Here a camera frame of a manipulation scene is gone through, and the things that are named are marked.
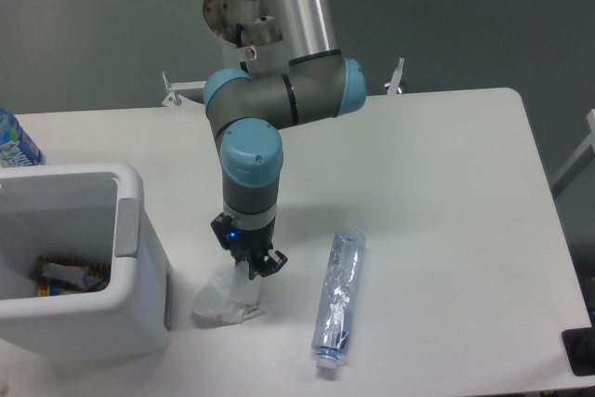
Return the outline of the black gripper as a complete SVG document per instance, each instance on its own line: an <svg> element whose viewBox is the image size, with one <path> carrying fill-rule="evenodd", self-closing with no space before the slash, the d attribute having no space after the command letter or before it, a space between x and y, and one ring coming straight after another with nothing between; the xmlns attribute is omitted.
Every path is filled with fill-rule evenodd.
<svg viewBox="0 0 595 397"><path fill-rule="evenodd" d="M235 268L253 281L275 274L287 262L287 256L273 248L274 223L275 219L260 229L245 230L234 226L231 216L220 213L210 227L221 247L235 259Z"/></svg>

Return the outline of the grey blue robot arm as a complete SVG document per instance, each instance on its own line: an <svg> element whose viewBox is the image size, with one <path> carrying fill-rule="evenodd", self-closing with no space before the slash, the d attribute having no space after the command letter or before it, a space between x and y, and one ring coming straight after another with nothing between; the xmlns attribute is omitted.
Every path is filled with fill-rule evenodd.
<svg viewBox="0 0 595 397"><path fill-rule="evenodd" d="M337 46L327 0L204 0L202 12L228 50L200 95L222 173L211 227L250 277L266 277L286 262L272 243L281 131L360 110L364 73Z"/></svg>

